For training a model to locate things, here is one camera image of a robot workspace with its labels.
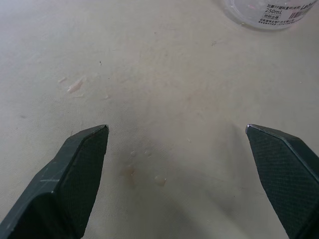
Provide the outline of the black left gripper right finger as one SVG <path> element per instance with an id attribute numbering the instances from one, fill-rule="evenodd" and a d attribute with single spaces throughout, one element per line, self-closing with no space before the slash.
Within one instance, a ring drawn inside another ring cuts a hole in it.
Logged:
<path id="1" fill-rule="evenodd" d="M 319 239 L 319 157 L 298 137 L 248 124 L 258 175 L 289 239 Z"/>

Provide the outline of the clear plastic measuring beaker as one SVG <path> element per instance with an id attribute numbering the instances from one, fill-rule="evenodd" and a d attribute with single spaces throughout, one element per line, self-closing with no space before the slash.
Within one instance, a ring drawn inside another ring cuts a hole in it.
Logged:
<path id="1" fill-rule="evenodd" d="M 222 0 L 226 9 L 240 23 L 264 30 L 291 27 L 319 0 Z"/>

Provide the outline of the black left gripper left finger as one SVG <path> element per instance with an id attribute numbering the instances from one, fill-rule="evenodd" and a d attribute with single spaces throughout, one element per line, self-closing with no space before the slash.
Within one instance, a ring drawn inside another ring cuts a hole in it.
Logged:
<path id="1" fill-rule="evenodd" d="M 0 223 L 0 239 L 81 239 L 100 186 L 109 128 L 68 137 Z"/>

